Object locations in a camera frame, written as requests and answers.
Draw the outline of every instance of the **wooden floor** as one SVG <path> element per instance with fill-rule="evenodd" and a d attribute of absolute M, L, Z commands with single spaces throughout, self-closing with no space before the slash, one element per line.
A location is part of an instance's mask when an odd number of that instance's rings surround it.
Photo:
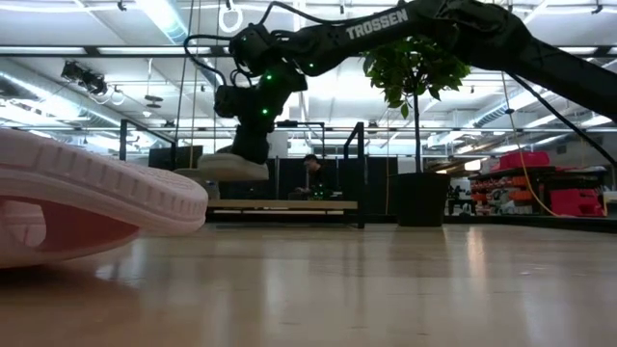
<path fill-rule="evenodd" d="M 0 272 L 0 345 L 614 346 L 617 236 L 209 226 Z"/>

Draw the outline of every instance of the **black planter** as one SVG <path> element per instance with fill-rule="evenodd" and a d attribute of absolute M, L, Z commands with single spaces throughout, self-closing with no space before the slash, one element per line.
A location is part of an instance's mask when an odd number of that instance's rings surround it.
<path fill-rule="evenodd" d="M 402 227 L 440 227 L 450 175 L 402 173 L 396 176 L 394 198 Z"/>

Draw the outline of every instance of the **potted plant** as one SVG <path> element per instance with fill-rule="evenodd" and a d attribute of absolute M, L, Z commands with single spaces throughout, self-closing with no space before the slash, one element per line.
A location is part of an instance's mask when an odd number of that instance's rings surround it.
<path fill-rule="evenodd" d="M 441 101 L 440 91 L 458 91 L 461 80 L 470 73 L 469 66 L 422 36 L 398 40 L 363 55 L 364 74 L 371 86 L 383 90 L 388 106 L 400 109 L 404 119 L 410 109 L 414 111 L 416 172 L 399 174 L 395 179 L 398 223 L 403 227 L 438 227 L 443 222 L 450 177 L 422 172 L 418 98 L 428 92 Z"/>

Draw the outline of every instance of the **robotic arm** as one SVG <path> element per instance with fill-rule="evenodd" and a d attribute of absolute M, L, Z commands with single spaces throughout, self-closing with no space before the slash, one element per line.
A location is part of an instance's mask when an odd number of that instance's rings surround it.
<path fill-rule="evenodd" d="M 232 153 L 265 162 L 267 133 L 294 92 L 305 91 L 305 75 L 320 75 L 346 58 L 409 36 L 423 35 L 462 61 L 502 70 L 617 121 L 617 74 L 534 39 L 515 15 L 473 0 L 415 0 L 361 18 L 325 21 L 297 32 L 269 32 L 262 19 L 229 42 L 229 52 L 256 86 L 221 86 L 215 111 L 238 117 Z"/>

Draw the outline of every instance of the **person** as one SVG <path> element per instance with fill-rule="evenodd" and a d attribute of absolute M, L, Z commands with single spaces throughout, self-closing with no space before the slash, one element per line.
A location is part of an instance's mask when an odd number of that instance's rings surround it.
<path fill-rule="evenodd" d="M 298 187 L 296 192 L 309 195 L 318 187 L 326 187 L 326 174 L 323 166 L 319 163 L 319 159 L 315 154 L 309 154 L 304 160 L 305 168 L 308 172 L 308 187 Z"/>

